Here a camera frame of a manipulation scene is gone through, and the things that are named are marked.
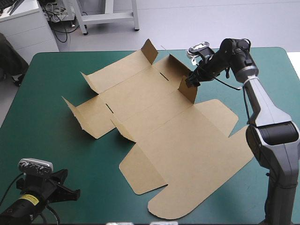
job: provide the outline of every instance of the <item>cardboard box blank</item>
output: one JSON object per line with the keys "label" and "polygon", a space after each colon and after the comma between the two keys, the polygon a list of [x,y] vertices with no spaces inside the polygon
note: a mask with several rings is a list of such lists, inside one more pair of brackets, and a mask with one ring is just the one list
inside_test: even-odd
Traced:
{"label": "cardboard box blank", "polygon": [[245,128],[228,137],[237,116],[218,100],[194,104],[190,70],[172,55],[153,64],[157,51],[143,48],[83,77],[99,95],[69,108],[83,130],[99,138],[117,128],[136,142],[120,164],[133,191],[166,186],[149,211],[176,219],[230,179],[252,158]]}

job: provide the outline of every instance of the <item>cardboard tab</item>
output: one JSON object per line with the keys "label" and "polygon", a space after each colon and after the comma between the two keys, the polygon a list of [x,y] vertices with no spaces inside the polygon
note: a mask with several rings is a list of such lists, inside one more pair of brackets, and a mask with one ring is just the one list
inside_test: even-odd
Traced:
{"label": "cardboard tab", "polygon": [[115,128],[111,119],[113,113],[99,96],[96,96],[85,103],[75,107],[66,99],[65,102],[77,118],[83,130],[94,138],[99,138]]}
{"label": "cardboard tab", "polygon": [[154,60],[156,59],[158,55],[158,51],[155,49],[153,44],[149,39],[146,40],[144,46],[142,47],[141,51],[145,55],[145,57],[148,59],[149,63],[153,64]]}
{"label": "cardboard tab", "polygon": [[120,121],[118,121],[116,118],[111,119],[111,121],[123,137],[135,142],[132,135],[127,131],[126,127],[120,123]]}
{"label": "cardboard tab", "polygon": [[186,83],[186,77],[181,80],[178,90],[191,102],[194,103],[197,96],[197,87],[188,87]]}
{"label": "cardboard tab", "polygon": [[97,88],[94,86],[93,82],[90,80],[89,76],[85,75],[83,72],[81,72],[82,76],[84,77],[84,79],[86,80],[86,82],[89,84],[90,88],[96,92],[97,94],[99,94],[99,91],[97,90]]}

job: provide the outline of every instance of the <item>black cable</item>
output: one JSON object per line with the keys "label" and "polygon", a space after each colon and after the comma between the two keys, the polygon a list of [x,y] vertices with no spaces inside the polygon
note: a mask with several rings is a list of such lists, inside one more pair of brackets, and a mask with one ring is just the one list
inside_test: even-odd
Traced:
{"label": "black cable", "polygon": [[[68,33],[68,34],[73,33],[73,32],[76,31],[78,28],[79,28],[79,25],[77,25],[77,27],[74,28],[74,30],[72,30],[72,31],[67,31],[67,33]],[[53,31],[56,31],[56,32],[59,32],[59,33],[65,33],[64,31],[61,31],[61,30],[54,30],[54,29],[53,29]]]}
{"label": "black cable", "polygon": [[227,87],[232,88],[232,89],[235,89],[235,90],[240,90],[239,88],[233,87],[233,86],[231,86],[231,85],[229,85],[229,84],[227,84],[227,83],[225,83],[225,82],[223,82],[223,81],[217,79],[216,77],[211,76],[210,74],[208,74],[208,73],[205,71],[205,69],[203,69],[203,68],[201,68],[201,67],[198,67],[198,68],[201,69],[203,72],[205,72],[206,75],[210,76],[212,79],[215,79],[216,81],[219,81],[220,83],[226,85]]}
{"label": "black cable", "polygon": [[58,20],[60,21],[60,23],[61,23],[61,24],[63,25],[63,27],[64,27],[65,34],[66,34],[66,40],[64,40],[64,41],[60,40],[60,39],[58,38],[57,34],[56,34],[56,31],[54,31],[55,37],[56,37],[61,43],[67,42],[67,40],[68,40],[68,33],[67,33],[67,30],[66,30],[65,25],[63,24],[63,22],[61,21],[61,19],[59,18],[59,16],[58,16],[56,13],[54,13],[54,12],[51,12],[51,11],[46,10],[46,8],[45,8],[45,6],[44,6],[43,4],[41,4],[41,5],[42,5],[42,7],[43,7],[43,12],[45,12],[45,13],[47,14],[48,18],[49,18],[49,25],[50,25],[50,28],[51,28],[53,31],[54,31],[54,29],[53,29],[53,27],[52,27],[52,25],[51,25],[51,17],[52,17],[52,16],[56,16],[56,17],[58,18]]}
{"label": "black cable", "polygon": [[46,209],[48,209],[54,215],[54,217],[56,218],[57,225],[60,225],[60,217],[58,216],[56,211],[52,207],[50,207],[48,204],[46,205]]}
{"label": "black cable", "polygon": [[6,197],[6,195],[8,194],[8,191],[9,191],[9,189],[11,188],[11,186],[14,184],[14,182],[19,178],[19,177],[21,177],[23,175],[23,173],[21,173],[21,174],[19,174],[11,183],[10,183],[10,185],[8,186],[8,188],[6,189],[6,191],[5,191],[5,193],[4,193],[4,196],[2,197],[2,199],[1,199],[1,202],[0,202],[0,206],[2,205],[2,203],[3,203],[3,201],[4,201],[4,199],[5,199],[5,197]]}
{"label": "black cable", "polygon": [[38,213],[38,215],[43,219],[43,225],[47,225],[48,223],[43,213]]}
{"label": "black cable", "polygon": [[227,84],[227,83],[225,83],[225,82],[217,79],[216,77],[214,77],[214,79],[217,80],[217,81],[219,81],[220,83],[226,85],[227,87],[230,87],[230,88],[235,89],[235,90],[240,90],[239,88],[233,87],[233,86],[231,86],[231,85],[229,85],[229,84]]}

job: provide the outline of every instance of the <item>white desk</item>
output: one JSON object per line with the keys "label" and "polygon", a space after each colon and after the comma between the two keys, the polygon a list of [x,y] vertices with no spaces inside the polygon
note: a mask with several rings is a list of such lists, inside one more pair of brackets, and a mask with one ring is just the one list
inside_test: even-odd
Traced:
{"label": "white desk", "polygon": [[12,15],[7,11],[0,16],[0,32],[28,63],[36,53],[59,51],[37,0],[24,0]]}

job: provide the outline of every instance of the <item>floor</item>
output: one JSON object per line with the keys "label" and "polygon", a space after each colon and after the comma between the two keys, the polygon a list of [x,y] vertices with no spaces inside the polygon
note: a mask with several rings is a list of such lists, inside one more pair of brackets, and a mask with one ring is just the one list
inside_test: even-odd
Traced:
{"label": "floor", "polygon": [[[103,0],[81,3],[88,14],[103,10]],[[89,25],[87,36],[78,29],[58,43],[60,51],[137,50],[147,38],[157,49],[186,49],[202,41],[217,48],[224,38],[248,38],[253,47],[292,52],[300,75],[300,0],[137,0],[137,5],[140,31],[132,22]],[[115,12],[130,8],[131,0],[115,0]],[[10,79],[0,82],[0,126],[17,90]]]}

